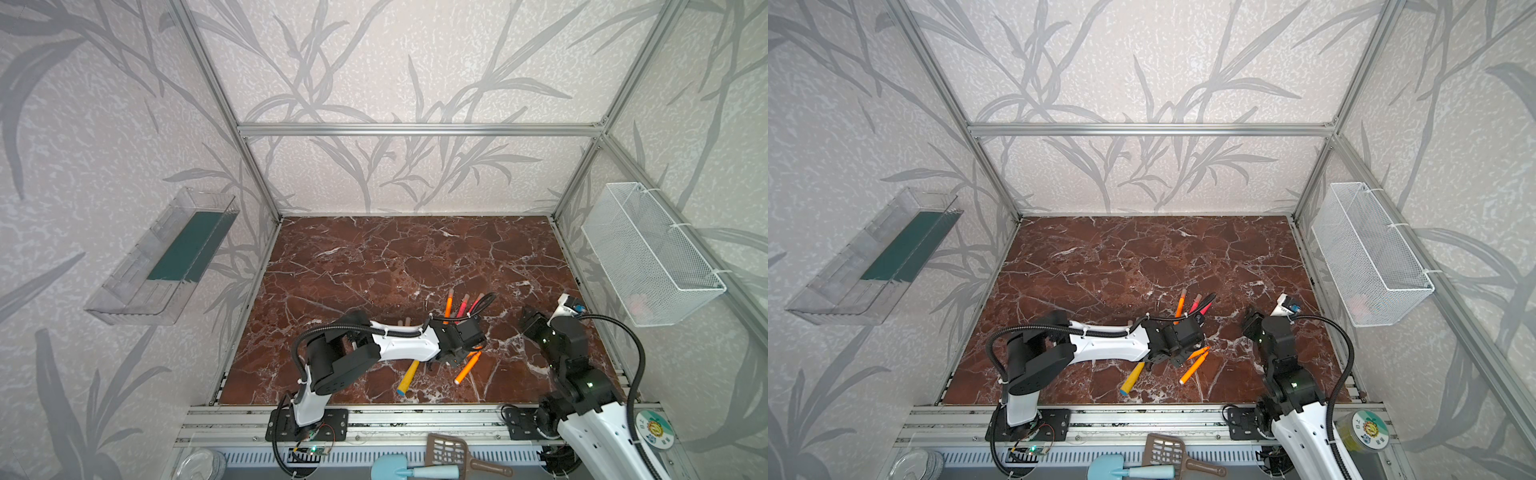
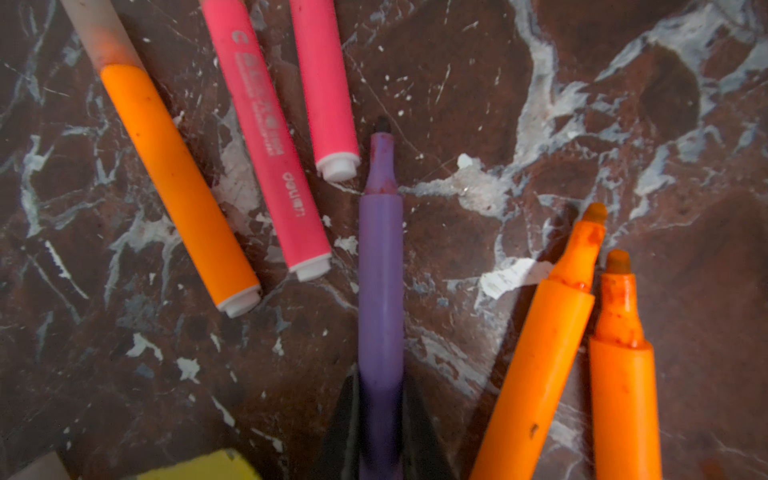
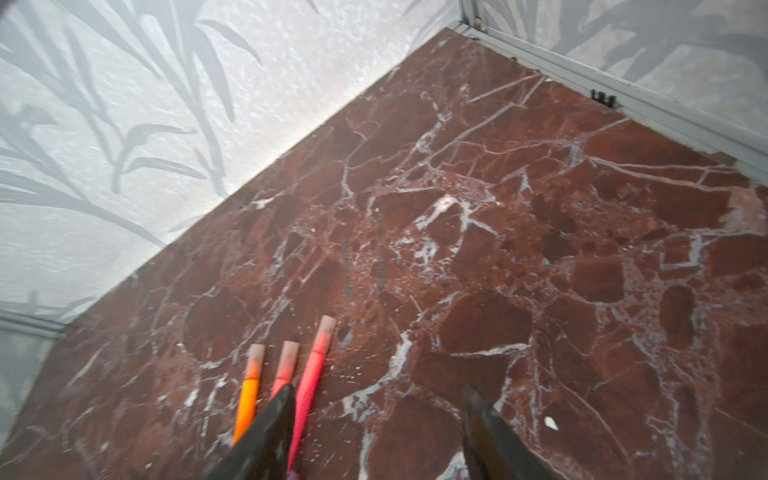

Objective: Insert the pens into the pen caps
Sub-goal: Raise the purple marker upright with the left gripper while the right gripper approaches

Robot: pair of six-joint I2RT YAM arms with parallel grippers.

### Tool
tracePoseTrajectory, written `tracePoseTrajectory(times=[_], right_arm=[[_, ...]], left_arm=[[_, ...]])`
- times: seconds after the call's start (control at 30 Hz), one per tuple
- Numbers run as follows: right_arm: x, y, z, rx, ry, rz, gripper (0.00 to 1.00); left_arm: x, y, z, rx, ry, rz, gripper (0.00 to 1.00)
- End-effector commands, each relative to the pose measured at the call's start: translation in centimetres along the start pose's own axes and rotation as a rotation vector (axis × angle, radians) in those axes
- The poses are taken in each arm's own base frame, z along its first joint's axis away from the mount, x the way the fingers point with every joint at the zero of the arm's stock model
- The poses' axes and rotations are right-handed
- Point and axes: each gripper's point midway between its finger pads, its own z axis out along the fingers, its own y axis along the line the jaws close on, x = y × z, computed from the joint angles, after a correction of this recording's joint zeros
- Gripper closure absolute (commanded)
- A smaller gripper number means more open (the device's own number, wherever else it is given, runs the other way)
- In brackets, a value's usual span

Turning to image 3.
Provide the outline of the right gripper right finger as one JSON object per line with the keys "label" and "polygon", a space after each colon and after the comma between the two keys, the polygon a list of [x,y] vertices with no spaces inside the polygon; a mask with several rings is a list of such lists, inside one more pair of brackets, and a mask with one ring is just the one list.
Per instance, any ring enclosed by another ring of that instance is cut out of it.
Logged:
{"label": "right gripper right finger", "polygon": [[472,480],[555,479],[493,405],[471,385],[463,393],[462,448]]}

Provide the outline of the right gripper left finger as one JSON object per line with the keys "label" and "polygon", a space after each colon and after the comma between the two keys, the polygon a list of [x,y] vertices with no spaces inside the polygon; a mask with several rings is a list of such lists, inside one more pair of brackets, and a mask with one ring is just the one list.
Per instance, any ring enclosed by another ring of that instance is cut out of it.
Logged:
{"label": "right gripper left finger", "polygon": [[209,480],[287,479],[296,392],[283,386],[232,450],[204,476]]}

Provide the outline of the orange marker pen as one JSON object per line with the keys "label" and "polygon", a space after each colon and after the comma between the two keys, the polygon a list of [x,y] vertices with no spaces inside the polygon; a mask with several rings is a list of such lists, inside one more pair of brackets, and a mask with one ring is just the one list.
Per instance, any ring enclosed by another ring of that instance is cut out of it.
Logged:
{"label": "orange marker pen", "polygon": [[266,346],[252,344],[247,352],[244,381],[238,404],[233,444],[250,428],[256,412],[258,390]]}

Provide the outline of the pink marker pen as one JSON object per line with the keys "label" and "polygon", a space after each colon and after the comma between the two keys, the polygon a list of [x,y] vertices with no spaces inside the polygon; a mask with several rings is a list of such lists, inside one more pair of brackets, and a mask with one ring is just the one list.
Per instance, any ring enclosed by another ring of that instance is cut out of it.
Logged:
{"label": "pink marker pen", "polygon": [[325,359],[331,344],[331,337],[336,325],[336,319],[324,315],[321,318],[312,350],[305,365],[299,386],[296,392],[296,412],[293,429],[293,437],[288,458],[288,479],[294,479],[297,474],[294,464],[297,457],[303,431],[307,424],[310,408],[322,375]]}

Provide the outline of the red marker pen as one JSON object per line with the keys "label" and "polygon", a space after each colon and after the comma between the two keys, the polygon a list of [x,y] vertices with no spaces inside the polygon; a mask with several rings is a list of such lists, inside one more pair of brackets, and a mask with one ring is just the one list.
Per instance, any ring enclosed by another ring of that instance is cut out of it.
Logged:
{"label": "red marker pen", "polygon": [[292,382],[299,348],[300,344],[298,342],[283,342],[270,398],[274,398],[285,385],[289,385]]}

